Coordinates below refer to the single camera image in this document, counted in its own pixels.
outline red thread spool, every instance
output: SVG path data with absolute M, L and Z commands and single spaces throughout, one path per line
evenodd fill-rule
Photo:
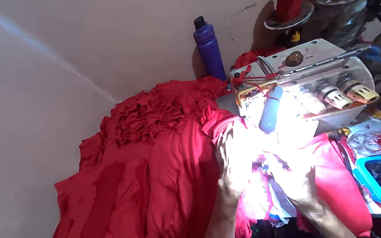
M 277 22 L 288 22 L 301 13 L 302 0 L 277 0 L 274 19 Z

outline white wall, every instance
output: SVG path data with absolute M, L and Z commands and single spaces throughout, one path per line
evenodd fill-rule
M 273 6 L 268 0 L 0 0 L 0 13 L 124 100 L 201 74 L 192 36 L 200 15 L 214 25 L 227 72 L 252 46 L 272 45 L 279 32 L 263 22 Z
M 0 27 L 0 238 L 52 237 L 59 219 L 53 184 L 77 171 L 80 141 L 98 132 L 113 107 L 26 39 Z

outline metal rod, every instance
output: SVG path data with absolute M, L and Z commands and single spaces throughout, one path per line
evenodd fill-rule
M 299 69 L 295 69 L 295 70 L 291 70 L 291 71 L 279 70 L 279 71 L 277 71 L 277 73 L 279 75 L 283 75 L 285 77 L 291 76 L 291 75 L 300 73 L 300 72 L 302 72 L 304 70 L 307 70 L 307 69 L 310 69 L 310 68 L 314 68 L 314 67 L 318 67 L 318 66 L 321 66 L 321 65 L 325 65 L 327 63 L 335 62 L 335 61 L 338 61 L 338 60 L 341 60 L 341 59 L 345 59 L 345 58 L 349 58 L 349 57 L 353 57 L 353 56 L 358 56 L 363 51 L 366 51 L 369 48 L 371 48 L 371 45 L 363 46 L 361 48 L 345 52 L 345 53 L 341 54 L 340 56 L 335 56 L 335 57 L 332 57 L 332 58 L 328 58 L 328 59 L 325 59 L 323 61 L 320 61 L 320 62 L 317 62 L 317 63 L 313 63 L 313 64 L 307 65 L 307 66 L 299 68 Z

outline blue water bottle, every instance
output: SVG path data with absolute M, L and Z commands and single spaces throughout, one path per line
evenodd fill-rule
M 193 38 L 198 46 L 202 62 L 204 62 L 207 74 L 226 81 L 223 61 L 221 60 L 219 43 L 215 37 L 213 25 L 205 22 L 202 16 L 193 21 L 195 32 Z

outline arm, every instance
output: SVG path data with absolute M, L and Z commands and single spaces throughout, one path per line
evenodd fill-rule
M 314 202 L 303 214 L 326 238 L 355 238 L 324 202 Z
M 220 165 L 220 179 L 213 213 L 205 238 L 234 238 L 236 210 L 248 175 L 251 174 L 252 160 L 241 155 L 244 146 L 241 133 L 242 124 L 230 124 L 217 141 L 215 157 Z
M 283 154 L 281 159 L 289 158 Z M 317 197 L 313 161 L 293 163 L 292 159 L 288 160 L 292 171 L 286 171 L 274 155 L 268 154 L 266 159 L 274 180 L 283 189 L 290 202 L 319 230 L 321 235 L 325 238 L 355 238 L 329 206 Z
M 234 238 L 236 224 L 236 210 L 239 198 L 231 196 L 231 192 L 219 180 L 217 197 L 213 213 L 208 224 L 205 238 Z

